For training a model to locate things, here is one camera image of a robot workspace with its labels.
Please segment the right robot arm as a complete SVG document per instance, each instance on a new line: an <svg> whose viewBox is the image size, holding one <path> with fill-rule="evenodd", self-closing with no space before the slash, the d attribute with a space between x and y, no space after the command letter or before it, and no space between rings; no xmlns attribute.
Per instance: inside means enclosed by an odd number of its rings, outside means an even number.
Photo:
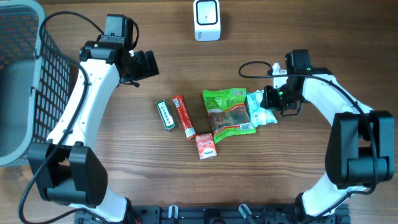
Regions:
<svg viewBox="0 0 398 224"><path fill-rule="evenodd" d="M285 55L286 70L273 65L265 77L261 106L299 114L303 103L311 103L331 124L325 154L325 174L296 199L300 222L332 216L354 195L372 194L378 183L394 175L394 117L375 111L348 93L333 73L314 67L309 52L293 50Z"/></svg>

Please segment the green snack bag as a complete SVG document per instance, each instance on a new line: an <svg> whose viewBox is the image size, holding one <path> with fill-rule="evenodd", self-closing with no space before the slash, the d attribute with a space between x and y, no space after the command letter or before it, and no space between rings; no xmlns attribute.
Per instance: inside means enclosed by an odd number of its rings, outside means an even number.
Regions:
<svg viewBox="0 0 398 224"><path fill-rule="evenodd" d="M245 88L204 90L203 99L216 144L227 137L256 132L248 115Z"/></svg>

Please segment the dark green gum pack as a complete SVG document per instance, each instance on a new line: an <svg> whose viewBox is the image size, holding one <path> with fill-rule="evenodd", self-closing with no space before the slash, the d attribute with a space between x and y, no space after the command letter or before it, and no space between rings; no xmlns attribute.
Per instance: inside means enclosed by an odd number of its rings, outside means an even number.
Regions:
<svg viewBox="0 0 398 224"><path fill-rule="evenodd" d="M169 107L167 106L167 103L164 100L158 101L156 103L156 107L160 114L164 128L167 131L170 131L171 129L173 129L176 124L175 124L174 117L172 116L172 114L169 110Z"/></svg>

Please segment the red long stick packet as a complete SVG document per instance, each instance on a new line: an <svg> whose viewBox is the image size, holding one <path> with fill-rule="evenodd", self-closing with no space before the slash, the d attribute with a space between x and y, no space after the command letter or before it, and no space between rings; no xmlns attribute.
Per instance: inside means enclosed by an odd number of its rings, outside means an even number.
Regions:
<svg viewBox="0 0 398 224"><path fill-rule="evenodd" d="M182 95L177 95L172 98L172 101L177 109L177 113L181 120L185 135L187 139L193 139L197 135L195 129L193 127L193 123L190 119L190 115L188 113L187 107L185 106L185 102Z"/></svg>

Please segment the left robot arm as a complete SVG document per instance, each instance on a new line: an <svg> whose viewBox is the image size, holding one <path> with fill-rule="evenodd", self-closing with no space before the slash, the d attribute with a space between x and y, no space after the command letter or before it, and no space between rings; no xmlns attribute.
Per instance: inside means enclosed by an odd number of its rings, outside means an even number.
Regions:
<svg viewBox="0 0 398 224"><path fill-rule="evenodd" d="M95 154L106 105L122 84L159 74L153 52L137 51L139 28L131 18L109 14L104 29L88 41L75 62L79 74L59 122L43 143L28 150L33 178L42 200L69 206L102 223L140 223L128 198L108 187L108 173Z"/></svg>

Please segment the teal white snack packet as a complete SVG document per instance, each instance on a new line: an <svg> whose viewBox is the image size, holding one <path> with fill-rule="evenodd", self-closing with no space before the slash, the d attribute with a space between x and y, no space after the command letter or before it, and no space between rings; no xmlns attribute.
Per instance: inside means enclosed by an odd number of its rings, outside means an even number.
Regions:
<svg viewBox="0 0 398 224"><path fill-rule="evenodd" d="M273 112L271 110L264 109L261 107L263 94L264 94L263 90L256 90L246 95L250 120L255 128L270 123L275 123L275 124L277 123L277 120Z"/></svg>

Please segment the red small box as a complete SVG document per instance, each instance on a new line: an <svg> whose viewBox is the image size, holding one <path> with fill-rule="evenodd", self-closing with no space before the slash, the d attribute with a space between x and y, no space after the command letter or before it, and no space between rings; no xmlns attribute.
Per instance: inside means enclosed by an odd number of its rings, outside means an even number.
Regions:
<svg viewBox="0 0 398 224"><path fill-rule="evenodd" d="M213 135L211 133L197 135L195 140L201 160L217 156Z"/></svg>

